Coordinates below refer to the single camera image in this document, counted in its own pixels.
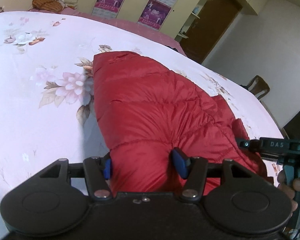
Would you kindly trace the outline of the person right hand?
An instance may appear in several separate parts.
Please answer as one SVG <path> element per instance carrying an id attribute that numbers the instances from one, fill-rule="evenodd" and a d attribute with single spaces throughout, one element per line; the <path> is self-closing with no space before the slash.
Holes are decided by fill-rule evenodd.
<path id="1" fill-rule="evenodd" d="M 300 192 L 300 178 L 293 180 L 292 186 L 286 184 L 286 175 L 282 170 L 277 176 L 278 188 L 283 191 L 291 200 L 292 212 L 298 208 L 298 203 L 294 200 L 295 194 Z"/>

